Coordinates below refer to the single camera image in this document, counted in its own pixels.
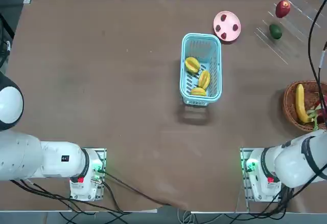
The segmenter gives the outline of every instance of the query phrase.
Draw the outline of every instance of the pink plate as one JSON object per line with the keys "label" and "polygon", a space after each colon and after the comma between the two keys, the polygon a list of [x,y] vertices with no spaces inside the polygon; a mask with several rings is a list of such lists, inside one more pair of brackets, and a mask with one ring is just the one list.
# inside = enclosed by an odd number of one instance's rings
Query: pink plate
{"label": "pink plate", "polygon": [[222,11],[214,19],[214,31],[219,39],[234,41],[241,33],[240,20],[232,12]]}

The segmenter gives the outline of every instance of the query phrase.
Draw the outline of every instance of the red pepper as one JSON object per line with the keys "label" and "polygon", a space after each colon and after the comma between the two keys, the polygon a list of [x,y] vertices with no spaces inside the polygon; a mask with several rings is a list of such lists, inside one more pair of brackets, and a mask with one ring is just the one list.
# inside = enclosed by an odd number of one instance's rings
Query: red pepper
{"label": "red pepper", "polygon": [[[324,95],[323,99],[325,100],[325,103],[327,103],[327,96]],[[320,99],[316,101],[316,103],[310,107],[309,110],[317,110],[317,109],[321,109],[321,104],[320,104]]]}
{"label": "red pepper", "polygon": [[276,6],[276,16],[277,18],[285,17],[291,10],[291,4],[287,0],[280,1]]}

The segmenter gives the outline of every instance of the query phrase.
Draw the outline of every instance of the black cable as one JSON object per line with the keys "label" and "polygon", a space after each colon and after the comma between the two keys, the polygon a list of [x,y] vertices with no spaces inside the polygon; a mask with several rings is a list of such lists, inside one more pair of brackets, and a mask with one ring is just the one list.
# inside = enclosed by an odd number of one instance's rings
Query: black cable
{"label": "black cable", "polygon": [[265,214],[265,211],[274,203],[274,201],[275,201],[275,199],[284,191],[284,189],[285,189],[286,187],[283,187],[283,188],[281,188],[281,190],[275,195],[275,197],[272,199],[272,201],[266,206],[266,208],[261,212],[261,213],[259,213],[256,217],[252,217],[252,218],[248,218],[248,219],[237,219],[239,216],[237,216],[237,217],[235,217],[235,218],[233,218],[233,217],[230,217],[230,216],[228,216],[228,215],[226,215],[225,214],[225,216],[227,216],[228,218],[230,218],[230,219],[232,219],[232,220],[244,220],[244,221],[246,221],[246,220],[253,220],[253,219],[259,219],[259,217],[258,216],[260,216],[260,215],[263,215],[263,214]]}
{"label": "black cable", "polygon": [[67,223],[77,224],[76,222],[73,222],[72,220],[69,220],[68,218],[66,218],[63,214],[61,214],[61,212],[59,212],[59,214],[62,216],[62,218],[64,218],[67,221]]}
{"label": "black cable", "polygon": [[166,203],[164,203],[164,202],[161,202],[161,201],[155,200],[155,199],[149,197],[148,195],[145,195],[144,193],[142,193],[142,192],[138,191],[137,189],[135,189],[135,188],[133,188],[133,187],[127,185],[125,182],[121,181],[121,180],[118,179],[117,177],[113,176],[112,174],[107,173],[107,172],[104,171],[104,170],[98,170],[98,172],[99,172],[99,173],[104,173],[104,174],[106,174],[107,176],[113,178],[114,180],[116,180],[116,181],[119,182],[120,184],[124,185],[125,187],[129,188],[130,190],[132,190],[132,191],[134,191],[134,192],[137,192],[139,195],[145,197],[145,198],[148,199],[148,200],[153,201],[153,202],[156,203],[156,204],[159,204],[159,205],[169,205],[169,204],[166,204]]}
{"label": "black cable", "polygon": [[121,222],[125,223],[125,224],[128,224],[127,221],[121,219],[121,216],[117,216],[116,214],[113,214],[112,212],[108,212],[110,215],[113,215],[116,219],[119,219]]}
{"label": "black cable", "polygon": [[60,200],[66,200],[66,201],[74,201],[74,202],[79,202],[79,203],[83,203],[85,205],[89,205],[89,206],[92,206],[92,207],[97,207],[97,208],[100,208],[100,209],[104,209],[104,210],[107,210],[107,211],[112,211],[112,212],[116,212],[119,214],[118,211],[116,210],[112,210],[110,208],[107,208],[107,207],[104,207],[104,206],[100,206],[100,205],[95,205],[95,204],[91,204],[89,202],[85,202],[85,201],[81,201],[81,200],[77,200],[77,199],[73,199],[73,198],[66,198],[66,197],[53,197],[52,195],[49,195],[49,194],[45,194],[45,193],[39,193],[39,192],[35,192],[35,191],[32,191],[24,186],[22,186],[21,184],[19,184],[18,182],[16,181],[13,181],[11,180],[11,182],[13,184],[15,184],[16,186],[22,188],[23,190],[27,191],[27,192],[30,192],[30,193],[33,193],[33,194],[36,194],[36,195],[40,195],[40,196],[44,196],[44,197],[47,197],[47,198],[51,198],[51,199],[60,199]]}
{"label": "black cable", "polygon": [[124,211],[121,210],[121,208],[118,206],[118,203],[116,201],[116,198],[114,197],[114,194],[113,194],[113,191],[111,189],[111,187],[105,183],[105,182],[102,182],[102,184],[108,189],[109,193],[110,193],[110,196],[112,198],[112,201],[113,201],[113,204],[115,206],[115,208],[121,213],[121,214],[124,214]]}
{"label": "black cable", "polygon": [[79,214],[82,214],[82,212],[79,212],[79,213],[77,213],[76,215],[74,215],[71,219],[69,219],[69,221],[66,222],[66,224],[72,223],[72,220],[73,220],[76,216],[78,216]]}
{"label": "black cable", "polygon": [[109,224],[109,223],[112,223],[112,222],[114,222],[115,220],[121,218],[122,216],[123,216],[123,215],[121,215],[121,216],[119,216],[119,217],[116,217],[115,219],[110,220],[110,221],[108,221],[108,222],[105,222],[105,223],[103,223],[103,224]]}
{"label": "black cable", "polygon": [[235,218],[233,218],[233,220],[229,223],[229,224],[232,224],[234,221],[238,220],[237,218],[240,217],[242,214],[238,214]]}
{"label": "black cable", "polygon": [[[56,196],[56,194],[51,194],[51,193],[49,193],[49,192],[47,192],[45,189],[43,189],[42,187],[40,187],[39,185],[37,185],[37,184],[35,184],[35,183],[33,183],[36,187],[38,187],[38,188],[40,188],[42,191],[39,191],[39,190],[37,190],[37,189],[35,189],[35,188],[33,188],[33,187],[30,187],[25,181],[23,181],[23,180],[20,180],[24,185],[25,185],[25,187],[26,188],[28,188],[28,189],[30,189],[31,191],[35,191],[35,192],[38,192],[38,193],[47,193],[47,194],[50,194],[51,196],[53,196],[54,198],[56,198],[57,196]],[[74,208],[72,208],[69,204],[67,204],[67,203],[65,203],[63,200],[60,200],[60,199],[58,199],[60,202],[62,202],[64,205],[66,205],[69,209],[71,209],[72,211],[74,211],[74,212],[76,212],[76,213],[78,213],[78,211],[76,211]],[[83,212],[75,203],[72,203],[72,202],[70,202],[71,204],[74,204],[75,206],[76,206],[76,208],[80,211],[80,212]]]}
{"label": "black cable", "polygon": [[198,224],[207,224],[207,223],[211,223],[212,221],[218,219],[221,215],[223,215],[223,214],[219,214],[219,215],[217,215],[215,218],[212,218],[211,220],[207,220],[207,221],[204,221],[204,222],[201,222],[201,223],[198,223]]}
{"label": "black cable", "polygon": [[[37,190],[37,189],[35,189],[35,188],[33,188],[33,187],[30,187],[28,184],[26,184],[26,182],[25,181],[23,181],[23,180],[20,180],[24,185],[25,185],[25,187],[27,187],[28,189],[30,189],[31,191],[35,191],[35,192],[38,192],[38,193],[46,193],[46,194],[49,194],[49,195],[51,195],[51,196],[53,196],[53,197],[55,197],[55,198],[57,198],[57,197],[63,197],[63,196],[61,196],[61,195],[59,195],[59,194],[52,194],[52,193],[50,193],[50,192],[48,192],[48,191],[46,191],[46,189],[44,189],[44,188],[42,188],[42,187],[40,187],[38,184],[36,184],[36,183],[33,183],[33,186],[36,186],[36,187],[38,187],[39,189],[41,189],[42,191],[39,191],[39,190]],[[72,211],[74,211],[74,212],[76,212],[76,213],[83,213],[83,214],[85,214],[85,215],[94,215],[95,213],[87,213],[87,212],[84,212],[77,204],[75,204],[74,202],[72,202],[71,201],[71,198],[69,199],[69,200],[67,200],[68,202],[70,202],[72,205],[74,205],[78,210],[79,210],[79,212],[78,211],[76,211],[74,208],[72,208],[70,205],[68,205],[67,203],[65,203],[63,200],[60,200],[60,199],[58,199],[60,202],[62,202],[64,205],[66,205],[69,209],[71,209]]]}
{"label": "black cable", "polygon": [[[312,32],[313,32],[313,28],[317,22],[317,19],[320,15],[320,13],[322,12],[325,4],[326,4],[327,0],[324,0],[323,3],[321,4],[315,18],[313,19],[312,21],[312,24],[311,24],[311,27],[310,27],[310,31],[309,31],[309,37],[308,37],[308,58],[309,58],[309,63],[310,63],[310,67],[311,67],[311,70],[312,70],[312,73],[313,73],[313,76],[315,77],[315,80],[317,82],[317,85],[318,85],[318,92],[319,92],[319,100],[320,100],[320,104],[321,104],[321,108],[323,109],[326,109],[326,103],[325,103],[325,100],[323,98],[323,93],[322,93],[322,90],[321,90],[321,85],[320,83],[318,82],[318,77],[317,77],[317,74],[316,74],[316,71],[315,71],[315,68],[313,66],[313,62],[312,62],[312,58],[311,58],[311,37],[312,37]],[[324,117],[324,122],[325,122],[325,126],[327,127],[327,120],[326,120],[326,117],[325,117],[325,113],[322,112],[323,114],[323,117]]]}

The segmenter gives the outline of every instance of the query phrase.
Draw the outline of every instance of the white equipment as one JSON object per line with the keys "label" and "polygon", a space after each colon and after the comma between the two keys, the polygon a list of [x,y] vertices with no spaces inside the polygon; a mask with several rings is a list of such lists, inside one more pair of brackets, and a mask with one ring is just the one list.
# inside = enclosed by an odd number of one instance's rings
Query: white equipment
{"label": "white equipment", "polygon": [[0,130],[16,125],[24,110],[19,87],[0,72]]}
{"label": "white equipment", "polygon": [[70,142],[39,141],[11,130],[0,132],[0,181],[69,177],[71,197],[81,201],[103,197],[100,179],[105,149],[81,148]]}
{"label": "white equipment", "polygon": [[[282,183],[295,188],[307,183],[327,163],[327,132],[317,130],[283,145],[253,150],[245,169],[255,201],[272,201]],[[327,180],[327,169],[313,182]]]}

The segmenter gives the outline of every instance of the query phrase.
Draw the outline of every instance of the red apple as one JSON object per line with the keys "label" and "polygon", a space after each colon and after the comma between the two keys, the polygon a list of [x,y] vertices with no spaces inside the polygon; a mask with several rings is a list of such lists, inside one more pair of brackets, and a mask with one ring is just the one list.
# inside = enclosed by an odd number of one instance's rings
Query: red apple
{"label": "red apple", "polygon": [[280,1],[276,6],[277,18],[285,17],[291,10],[291,4],[287,0]]}

